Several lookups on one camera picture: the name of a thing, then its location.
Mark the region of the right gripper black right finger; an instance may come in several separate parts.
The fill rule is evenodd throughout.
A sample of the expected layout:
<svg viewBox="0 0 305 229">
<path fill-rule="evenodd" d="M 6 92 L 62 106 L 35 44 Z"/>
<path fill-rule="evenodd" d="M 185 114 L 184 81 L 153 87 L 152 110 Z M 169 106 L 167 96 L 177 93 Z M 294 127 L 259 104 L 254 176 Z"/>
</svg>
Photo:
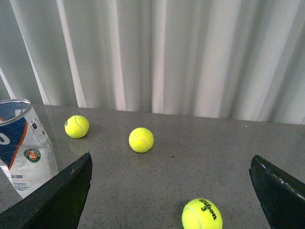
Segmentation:
<svg viewBox="0 0 305 229">
<path fill-rule="evenodd" d="M 249 175 L 264 215 L 272 229 L 305 227 L 305 184 L 259 155 Z"/>
</svg>

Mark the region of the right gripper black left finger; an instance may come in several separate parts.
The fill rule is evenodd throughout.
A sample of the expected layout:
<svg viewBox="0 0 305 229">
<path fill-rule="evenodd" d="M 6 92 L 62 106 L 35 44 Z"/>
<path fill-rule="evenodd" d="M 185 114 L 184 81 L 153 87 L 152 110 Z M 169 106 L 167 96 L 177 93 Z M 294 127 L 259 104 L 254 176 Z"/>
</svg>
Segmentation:
<svg viewBox="0 0 305 229">
<path fill-rule="evenodd" d="M 76 229 L 90 189 L 92 158 L 85 153 L 0 215 L 2 229 Z"/>
</svg>

